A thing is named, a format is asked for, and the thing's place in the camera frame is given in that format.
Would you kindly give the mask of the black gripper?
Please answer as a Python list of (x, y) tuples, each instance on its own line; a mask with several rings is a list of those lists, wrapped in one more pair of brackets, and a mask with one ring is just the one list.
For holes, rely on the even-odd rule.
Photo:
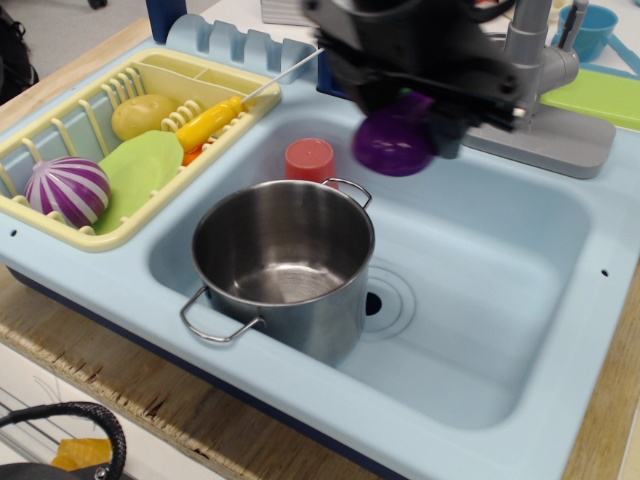
[(367, 115), (403, 89), (435, 102), (426, 124), (436, 154), (454, 159), (469, 125), (510, 131), (524, 111), (525, 81), (483, 32), (514, 7), (504, 1), (305, 1), (318, 44), (342, 91)]

